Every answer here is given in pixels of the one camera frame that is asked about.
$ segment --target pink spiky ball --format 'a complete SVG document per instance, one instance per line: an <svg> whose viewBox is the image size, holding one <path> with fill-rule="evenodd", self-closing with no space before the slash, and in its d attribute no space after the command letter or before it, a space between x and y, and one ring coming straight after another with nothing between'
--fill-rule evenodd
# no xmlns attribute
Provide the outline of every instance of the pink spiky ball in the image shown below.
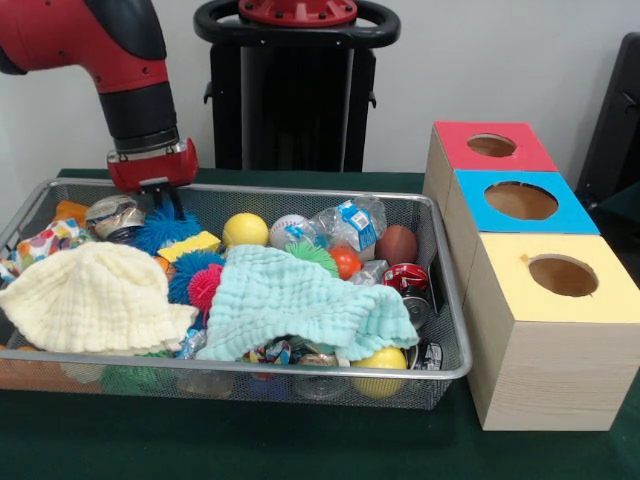
<svg viewBox="0 0 640 480"><path fill-rule="evenodd" d="M211 310L213 296L220 285L222 266L209 265L206 270L196 273L189 282L189 302L201 312Z"/></svg>

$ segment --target red robot arm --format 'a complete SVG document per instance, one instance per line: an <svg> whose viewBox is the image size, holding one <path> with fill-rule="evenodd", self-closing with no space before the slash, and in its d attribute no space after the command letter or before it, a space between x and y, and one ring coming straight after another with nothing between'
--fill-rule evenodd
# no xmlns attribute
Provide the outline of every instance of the red robot arm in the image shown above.
<svg viewBox="0 0 640 480"><path fill-rule="evenodd" d="M189 184L198 169L178 134L165 59L150 0L0 0L0 71L84 67L116 147L109 171L125 192Z"/></svg>

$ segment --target yellow sponge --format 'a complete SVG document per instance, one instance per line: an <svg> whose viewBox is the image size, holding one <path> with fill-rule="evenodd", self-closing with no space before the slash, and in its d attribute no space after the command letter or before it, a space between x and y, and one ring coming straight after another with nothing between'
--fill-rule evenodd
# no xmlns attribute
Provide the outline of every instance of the yellow sponge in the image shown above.
<svg viewBox="0 0 640 480"><path fill-rule="evenodd" d="M195 252L196 250L211 250L215 252L219 246L220 239L218 237L209 232L200 232L194 237L189 237L182 242L174 243L170 247L158 250L158 255L169 263L173 263L185 253Z"/></svg>

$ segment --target metal mesh basket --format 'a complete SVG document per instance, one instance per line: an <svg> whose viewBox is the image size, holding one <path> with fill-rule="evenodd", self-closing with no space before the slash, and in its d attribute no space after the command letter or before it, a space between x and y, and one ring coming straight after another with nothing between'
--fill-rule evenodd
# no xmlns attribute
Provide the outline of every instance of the metal mesh basket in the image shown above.
<svg viewBox="0 0 640 480"><path fill-rule="evenodd" d="M61 200L90 205L118 193L108 181L59 179L30 196L0 234L7 255L21 239L44 229ZM269 224L296 212L308 217L362 192L283 190L192 185L181 190L185 208L201 225L221 232L238 212L254 212ZM40 352L15 330L0 311L0 389L107 393L179 398L332 404L432 409L450 382L467 374L471 353L456 291L451 258L437 208L419 195L376 194L390 224L402 224L418 236L418 262L437 267L442 308L421 333L443 351L440 371L255 365L148 357L108 357ZM143 206L150 200L140 197Z"/></svg>

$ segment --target stacked boxes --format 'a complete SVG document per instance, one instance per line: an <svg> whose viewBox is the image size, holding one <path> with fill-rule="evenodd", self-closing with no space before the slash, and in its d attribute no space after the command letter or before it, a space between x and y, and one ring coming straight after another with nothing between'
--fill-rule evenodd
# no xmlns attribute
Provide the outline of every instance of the stacked boxes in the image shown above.
<svg viewBox="0 0 640 480"><path fill-rule="evenodd" d="M640 292L525 124L434 126L486 430L607 430L640 364Z"/></svg>

